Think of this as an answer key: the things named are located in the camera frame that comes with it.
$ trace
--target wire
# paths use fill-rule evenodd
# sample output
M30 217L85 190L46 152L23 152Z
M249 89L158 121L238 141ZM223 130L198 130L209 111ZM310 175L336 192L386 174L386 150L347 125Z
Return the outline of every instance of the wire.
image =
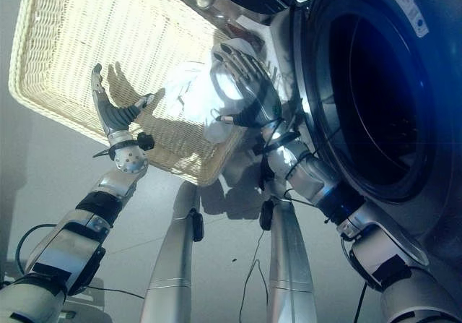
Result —
M356 309L356 314L354 315L353 323L358 322L359 313L361 312L362 301L364 300L364 294L366 293L366 289L367 289L367 283L364 282L364 286L362 287L361 296L359 297L358 308Z
M260 241L261 241L261 238L263 237L264 232L265 232L265 231L261 231L261 235L260 235L260 237L258 238L257 247L255 248L255 252L253 253L252 263L251 263L250 269L249 269L249 271L248 271L247 277L245 278L245 282L244 282L244 291L243 291L243 299L242 299L242 301L240 302L239 323L242 322L243 307L244 307L244 300L245 300L245 290L247 289L247 283L248 283L248 280L250 279L250 276L252 275L252 271L253 271L253 268L255 267L255 264L258 264L258 271L260 272L261 278L263 279L263 284L265 285L265 291L266 291L266 305L268 306L268 287L266 286L265 277L263 276L263 273L262 273L261 268L260 268L260 259L256 259L256 257L257 257L257 251L258 251L258 248L260 247Z
M20 260L20 254L21 254L21 248L22 248L22 245L24 243L24 241L26 240L26 238L33 232L33 231L36 231L37 229L40 229L40 228L45 228L45 227L49 227L49 228L52 228L52 227L56 227L56 224L52 224L52 223L45 223L45 224L39 224L39 225L36 225L35 227L32 227L31 229L29 229L28 231L26 231L26 233L21 237L21 239L19 240L19 243L17 244L16 246L16 253L14 255L14 260L16 261L16 266L17 266L17 269L19 271L19 273L21 275L24 275L25 272L24 272L24 269L21 265L21 260ZM1 287L3 288L4 285L8 285L8 281L3 281L1 283ZM85 286L86 288L92 288L92 289L97 289L97 290L106 290L106 291L110 291L110 292L119 292L119 293L125 293L125 294L128 294L130 296L136 296L137 298L140 298L140 299L144 299L143 296L139 296L138 294L134 294L134 293L130 293L130 292L127 292L126 290L120 290L120 289L109 289L109 288L99 288L99 287L93 287L92 285L87 285Z
M21 260L20 260L22 244L33 231L36 231L39 228L45 228L45 227L56 227L56 224L46 223L46 224L36 225L35 227L31 227L31 229L26 231L26 233L21 237L21 240L19 240L19 243L17 244L17 247L16 247L16 254L14 255L14 260L16 261L16 267L21 275L25 274L24 269L22 268L22 265L21 265Z
M315 150L315 152L312 153L312 155L316 155L316 153L318 153L318 151L323 148L324 146L326 146L331 140L333 137L335 137L335 135L340 131L341 127L337 128L336 131L334 131L331 135L329 135L329 137L326 139L326 141L319 145L319 147Z
M288 190L286 190L284 192L284 194L282 195L284 197L284 199L287 199L291 202L299 202L300 204L305 204L305 205L308 205L308 206L312 206L312 207L316 207L315 205L309 203L309 202L304 202L302 200L299 200L299 199L294 199L292 197L288 197L286 194L289 193L290 191L293 191L294 189L293 188L289 188Z
M86 288L97 289L97 290L106 290L108 292L119 292L119 293L128 294L129 296L136 296L137 298L144 299L143 296L139 296L138 294L128 292L126 290L121 290L121 289L99 288L99 287L93 287L92 285L87 285Z
M273 132L271 133L271 136L269 137L269 139L266 141L265 143L265 146L263 147L263 149L267 148L269 143L271 142L271 140L273 139L273 136L276 134L276 130L279 128L279 126L282 124L283 122L283 119L279 119L276 126L274 127L273 129Z
M356 269L356 268L354 267L353 263L352 263L351 258L349 257L349 255L348 255L348 253L347 253L347 249L346 249L346 247L345 247L345 240L344 240L344 238L342 238L341 236L340 236L340 244L341 244L341 250L344 252L344 255L345 255L346 260L348 260L348 263L352 266L353 269Z

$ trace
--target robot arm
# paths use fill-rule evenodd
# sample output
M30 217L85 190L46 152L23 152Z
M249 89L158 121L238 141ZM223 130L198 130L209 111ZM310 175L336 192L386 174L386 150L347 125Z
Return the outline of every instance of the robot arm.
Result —
M223 49L222 61L233 74L249 81L254 76L253 65L246 64L242 53ZM274 88L266 88L269 78L252 81L258 106L265 111L255 115L271 114L280 109L279 101L273 100ZM268 91L266 98L261 89ZM233 120L241 120L240 115L222 121L242 125ZM292 188L316 206L332 223L344 240L352 241L349 261L353 268L367 281L367 284L382 292L382 311L385 322L460 322L462 313L445 289L428 271L429 260L419 243L406 233L376 204L366 200L322 160L316 158L303 143L298 134L288 128L287 123L277 117L256 117L246 121L247 126L261 126L265 143L263 153L274 180L269 187L274 196L283 201L280 184L288 181Z
M35 247L25 276L0 291L2 322L56 322L66 296L90 284L105 254L103 241L119 212L147 172L145 150L154 147L141 133L134 140L129 124L153 100L144 96L128 108L116 108L101 86L101 66L92 72L95 107L108 137L108 154L117 168L107 172L89 194Z

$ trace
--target white wicker basket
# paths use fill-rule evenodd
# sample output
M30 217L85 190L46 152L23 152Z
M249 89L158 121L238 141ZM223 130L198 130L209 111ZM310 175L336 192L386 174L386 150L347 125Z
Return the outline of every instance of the white wicker basket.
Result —
M118 106L157 92L182 61L205 61L226 36L180 0L22 0L9 90L21 104L107 144L92 102L90 73ZM203 125L172 117L159 95L130 131L152 134L152 165L195 184L211 184L243 134L213 145Z

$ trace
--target black band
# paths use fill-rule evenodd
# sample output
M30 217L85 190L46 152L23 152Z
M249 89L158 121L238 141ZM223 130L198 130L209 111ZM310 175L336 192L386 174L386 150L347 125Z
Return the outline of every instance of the black band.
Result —
M128 147L128 146L133 146L133 145L138 146L138 142L136 140L126 140L126 141L116 143L115 145L109 147L109 150L108 150L109 158L111 160L114 160L114 157L116 156L116 150L120 148Z
M57 296L60 292L63 292L64 297L66 297L67 295L66 286L64 286L62 283L57 283L56 281L52 281L52 279L47 278L44 275L34 273L27 274L24 277L21 277L12 285L35 285L37 287L47 290L53 296Z
M281 146L284 146L285 144L288 144L289 142L297 139L300 136L299 132L290 132L282 135L277 141L273 142L271 145L267 145L261 148L254 148L253 153L255 155L261 155L261 154L266 154L268 152L271 152L275 150L276 148L279 148Z
M77 205L76 210L93 212L112 227L122 210L122 202L109 193L92 191Z
M336 225L348 218L364 204L365 199L349 184L341 181L322 198L316 207Z

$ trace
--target black joint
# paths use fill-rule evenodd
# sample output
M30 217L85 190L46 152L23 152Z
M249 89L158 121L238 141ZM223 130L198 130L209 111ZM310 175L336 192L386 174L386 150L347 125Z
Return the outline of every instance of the black joint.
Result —
M144 132L139 133L136 140L138 141L138 146L144 151L149 151L154 148L155 142L151 134L146 134Z
M365 199L362 195L342 181L322 198L316 207L331 222L339 225L354 211L358 210L364 202Z
M122 210L122 202L109 193L92 191L77 205L76 210L93 212L112 227Z
M109 230L107 228L101 228L100 231L94 231L93 229L88 228L85 225L82 225L78 222L69 222L64 227L63 230L71 231L72 233L76 233L82 235L86 238L91 240L98 241L102 243L106 236L109 234Z
M85 288L92 282L97 270L100 268L101 259L106 254L106 250L103 247L99 247L92 255L87 265L80 273L79 277L75 281L74 285L69 289L69 295L75 296L85 290Z
M196 209L191 209L190 215L193 219L193 241L200 242L204 238L204 219Z
M273 220L273 209L274 203L272 200L266 200L261 205L259 222L261 229L263 229L264 231L271 230L271 222Z

